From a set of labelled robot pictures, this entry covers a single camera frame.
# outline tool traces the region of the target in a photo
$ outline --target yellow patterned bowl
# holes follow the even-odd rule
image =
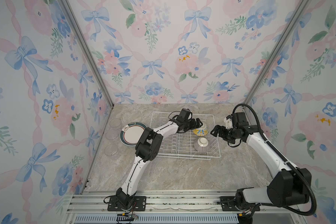
[[[207,125],[202,122],[203,125],[200,128],[196,128],[193,130],[194,134],[198,135],[198,136],[206,136],[208,134],[208,127]]]

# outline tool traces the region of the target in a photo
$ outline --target clear glass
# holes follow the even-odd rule
[[[105,134],[105,137],[108,139],[108,140],[114,140],[116,138],[119,137],[121,133],[121,130],[113,130],[113,129],[110,129],[106,132]]]
[[[122,121],[119,118],[114,118],[109,122],[108,130],[105,133],[105,137],[108,140],[114,140],[119,138],[122,130]]]
[[[105,148],[105,155],[106,156],[114,156],[118,152],[118,146],[116,144],[109,144]]]
[[[122,126],[122,121],[119,118],[114,118],[110,121],[110,128],[112,129],[120,129]]]

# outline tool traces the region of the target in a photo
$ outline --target black cable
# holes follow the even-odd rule
[[[110,202],[106,202],[106,201],[105,201],[105,199],[103,199],[103,203],[105,203],[105,204],[108,204],[108,203],[110,203]]]
[[[132,177],[133,177],[133,174],[134,174],[134,171],[136,170],[136,168],[137,168],[137,166],[138,166],[139,162],[140,162],[140,161],[142,161],[142,160],[143,160],[143,159],[139,160],[139,161],[138,161],[138,163],[136,164],[136,166],[134,167],[134,170],[133,170],[132,176],[131,176],[131,178],[129,179],[129,181],[131,181],[131,179],[132,179]],[[129,195],[129,194],[128,194],[128,187],[129,187],[129,182],[128,182],[128,184],[127,184],[127,195]]]
[[[288,160],[285,158],[285,156],[282,155],[281,152],[277,148],[275,148],[275,146],[273,146],[273,144],[271,144],[271,142],[264,136],[264,132],[260,127],[260,122],[259,122],[258,116],[256,115],[256,112],[254,111],[254,109],[251,108],[251,106],[249,106],[247,104],[238,104],[234,107],[233,113],[235,113],[235,110],[239,106],[245,106],[252,112],[252,114],[254,115],[254,118],[256,120],[256,124],[258,126],[258,131],[259,131],[261,137],[263,138],[263,140],[282,159],[282,161],[286,162],[287,166],[298,176],[298,178],[302,181],[303,185],[306,187],[307,191],[309,192],[309,195],[310,195],[310,198],[311,198],[311,208],[310,208],[309,211],[298,211],[298,210],[293,209],[293,208],[288,207],[288,206],[285,206],[283,208],[286,208],[287,210],[290,210],[290,211],[292,211],[296,214],[299,214],[299,215],[306,215],[306,216],[313,215],[316,212],[317,203],[316,203],[316,198],[315,198],[314,192],[312,191],[309,183],[301,175],[301,173],[293,165],[291,165],[291,163],[287,162]]]
[[[232,148],[235,148],[235,147],[238,147],[241,143],[242,143],[242,139],[240,139],[240,142],[239,142],[238,145],[236,145],[236,146],[231,146],[231,145],[229,145],[229,143],[228,143],[228,146],[230,146],[230,147],[232,147]]]
[[[171,114],[173,114],[174,112],[180,112],[180,111],[176,110],[176,111],[171,112],[171,113],[168,115],[168,118],[169,118],[169,116],[170,116]]]
[[[223,203],[228,203],[228,202],[233,202],[233,201],[235,201],[235,198],[231,200],[227,200],[227,201],[218,201],[217,204],[223,204]]]

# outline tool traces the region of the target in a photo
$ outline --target floral wallpaper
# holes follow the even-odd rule
[[[250,104],[274,145],[312,173],[318,209],[307,222],[335,224],[336,0],[310,2]]]
[[[69,3],[114,103],[160,104],[244,101],[299,1]]]
[[[0,223],[59,223],[110,107],[55,0],[0,1]]]

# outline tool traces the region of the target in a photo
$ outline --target vent grille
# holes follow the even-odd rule
[[[238,223],[236,214],[140,214],[135,223]],[[118,216],[120,223],[126,217]],[[95,223],[117,223],[117,214],[77,214],[74,223],[95,224]]]

